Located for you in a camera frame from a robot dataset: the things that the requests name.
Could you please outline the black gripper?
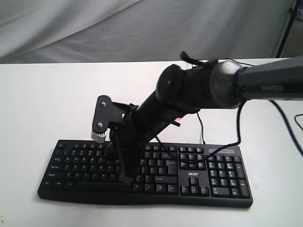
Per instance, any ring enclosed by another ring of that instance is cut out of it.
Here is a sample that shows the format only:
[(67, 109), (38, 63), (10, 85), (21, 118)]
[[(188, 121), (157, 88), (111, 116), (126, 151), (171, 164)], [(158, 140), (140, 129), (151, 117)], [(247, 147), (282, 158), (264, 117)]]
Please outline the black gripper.
[(134, 180), (143, 147), (156, 135), (158, 119), (132, 118), (130, 123), (130, 130), (110, 131), (110, 145), (105, 151), (109, 160), (121, 160), (119, 180), (123, 183), (131, 183)]

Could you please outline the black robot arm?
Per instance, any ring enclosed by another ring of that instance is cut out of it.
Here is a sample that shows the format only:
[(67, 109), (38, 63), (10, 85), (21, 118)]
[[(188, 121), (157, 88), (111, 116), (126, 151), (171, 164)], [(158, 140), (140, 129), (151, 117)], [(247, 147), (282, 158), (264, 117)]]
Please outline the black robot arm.
[(122, 164), (119, 180), (134, 180), (144, 146), (177, 118), (201, 109), (235, 109), (252, 99), (302, 100), (302, 56), (253, 67), (234, 61), (173, 64), (139, 106), (113, 103), (110, 139)]

